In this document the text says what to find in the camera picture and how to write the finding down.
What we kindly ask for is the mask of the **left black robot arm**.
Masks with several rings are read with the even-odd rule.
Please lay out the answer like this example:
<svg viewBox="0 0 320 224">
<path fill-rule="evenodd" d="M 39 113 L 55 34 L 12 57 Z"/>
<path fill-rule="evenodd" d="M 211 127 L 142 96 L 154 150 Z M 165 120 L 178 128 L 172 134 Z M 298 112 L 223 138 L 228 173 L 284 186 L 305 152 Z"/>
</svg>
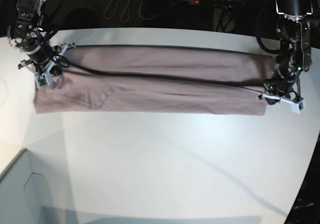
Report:
<svg viewBox="0 0 320 224">
<path fill-rule="evenodd" d="M 312 65 L 311 26 L 307 16 L 313 13 L 312 0 L 275 0 L 279 15 L 276 32 L 280 40 L 278 50 L 268 49 L 258 33 L 260 48 L 276 56 L 277 68 L 273 77 L 264 81 L 264 98 L 269 105 L 279 102 L 290 104 L 295 113 L 305 109 L 301 96 L 300 75 L 308 72 Z"/>
</svg>

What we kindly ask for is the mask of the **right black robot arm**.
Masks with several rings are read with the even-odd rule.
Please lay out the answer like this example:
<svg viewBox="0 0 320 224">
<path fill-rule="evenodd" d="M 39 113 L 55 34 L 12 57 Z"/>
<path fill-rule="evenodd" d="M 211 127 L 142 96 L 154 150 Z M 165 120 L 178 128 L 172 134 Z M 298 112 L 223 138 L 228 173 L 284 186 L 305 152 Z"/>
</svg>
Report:
<svg viewBox="0 0 320 224">
<path fill-rule="evenodd" d="M 65 51 L 74 48 L 74 43 L 51 46 L 50 39 L 57 29 L 41 34 L 44 21 L 44 8 L 47 0 L 18 0 L 16 4 L 17 20 L 7 30 L 8 43 L 29 57 L 22 60 L 18 69 L 26 68 L 34 75 L 38 87 L 50 85 L 53 77 L 61 76 L 63 65 L 59 59 Z"/>
</svg>

